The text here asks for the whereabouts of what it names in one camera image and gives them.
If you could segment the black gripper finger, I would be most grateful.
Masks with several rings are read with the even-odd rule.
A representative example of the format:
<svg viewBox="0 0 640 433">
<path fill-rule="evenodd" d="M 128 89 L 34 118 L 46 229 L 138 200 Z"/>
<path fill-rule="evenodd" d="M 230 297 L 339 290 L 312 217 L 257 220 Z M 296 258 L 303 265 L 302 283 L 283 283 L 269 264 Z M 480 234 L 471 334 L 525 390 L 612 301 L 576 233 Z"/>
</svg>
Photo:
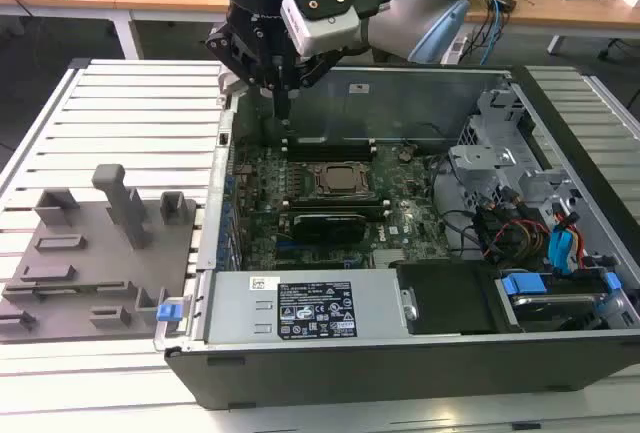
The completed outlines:
<svg viewBox="0 0 640 433">
<path fill-rule="evenodd" d="M 206 46 L 249 87 L 265 90 L 271 97 L 273 116 L 283 119 L 281 78 L 261 25 L 249 26 L 244 38 L 231 25 L 223 25 L 210 34 Z"/>
<path fill-rule="evenodd" d="M 282 71 L 282 120 L 289 121 L 291 95 L 300 89 L 310 88 L 327 74 L 344 56 L 345 50 L 331 50 L 303 59 L 297 55 L 287 59 Z"/>
</svg>

